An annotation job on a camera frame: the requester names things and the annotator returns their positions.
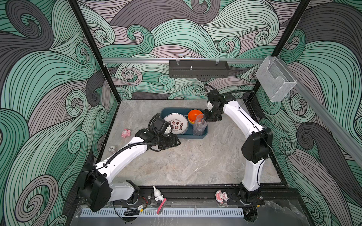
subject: orange bowl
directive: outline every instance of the orange bowl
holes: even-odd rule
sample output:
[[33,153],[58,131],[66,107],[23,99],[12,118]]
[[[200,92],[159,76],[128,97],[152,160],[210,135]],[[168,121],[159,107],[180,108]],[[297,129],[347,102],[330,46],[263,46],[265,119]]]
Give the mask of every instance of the orange bowl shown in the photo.
[[202,114],[202,112],[201,112],[200,110],[197,110],[197,109],[191,110],[191,111],[189,112],[189,114],[187,115],[187,119],[189,120],[189,122],[190,122],[191,124],[194,124],[194,123],[195,123],[195,120],[196,120],[196,117],[197,117],[198,115],[201,115],[201,114]]

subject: white mesh basket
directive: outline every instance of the white mesh basket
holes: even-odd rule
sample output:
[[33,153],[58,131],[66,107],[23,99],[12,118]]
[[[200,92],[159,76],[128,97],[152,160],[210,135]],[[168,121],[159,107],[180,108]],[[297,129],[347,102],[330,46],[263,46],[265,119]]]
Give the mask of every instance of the white mesh basket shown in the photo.
[[275,56],[265,58],[256,77],[272,102],[282,101],[296,84],[288,66]]

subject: pink bear toy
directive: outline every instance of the pink bear toy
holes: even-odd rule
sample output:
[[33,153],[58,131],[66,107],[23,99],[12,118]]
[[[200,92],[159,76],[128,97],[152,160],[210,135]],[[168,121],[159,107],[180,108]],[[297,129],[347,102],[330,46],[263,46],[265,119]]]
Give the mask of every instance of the pink bear toy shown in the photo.
[[131,136],[131,130],[130,129],[124,129],[122,132],[121,137],[126,138]]

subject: red wire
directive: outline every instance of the red wire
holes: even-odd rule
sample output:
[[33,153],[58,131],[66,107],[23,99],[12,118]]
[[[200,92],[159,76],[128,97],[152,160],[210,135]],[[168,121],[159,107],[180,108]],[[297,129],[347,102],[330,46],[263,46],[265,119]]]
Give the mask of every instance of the red wire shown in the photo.
[[140,198],[143,198],[146,201],[146,205],[148,205],[147,200],[143,196],[140,196]]

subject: wave pattern wallpaper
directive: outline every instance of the wave pattern wallpaper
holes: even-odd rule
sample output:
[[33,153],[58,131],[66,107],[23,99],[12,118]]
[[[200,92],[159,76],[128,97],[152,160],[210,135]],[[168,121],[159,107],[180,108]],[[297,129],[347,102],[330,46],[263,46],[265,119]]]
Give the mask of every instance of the wave pattern wallpaper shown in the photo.
[[117,102],[67,0],[0,1],[0,40],[1,225],[65,225]]
[[[280,57],[319,102],[362,146],[362,2],[309,7]],[[261,88],[252,103],[259,123],[274,131],[277,161],[297,188],[316,225],[360,226],[362,169],[291,90],[270,102]]]
[[[270,56],[299,2],[78,0],[103,57],[148,58]],[[205,99],[204,84],[221,92],[252,89],[258,69],[234,64],[228,78],[197,80],[169,78],[166,64],[108,67],[122,99]]]

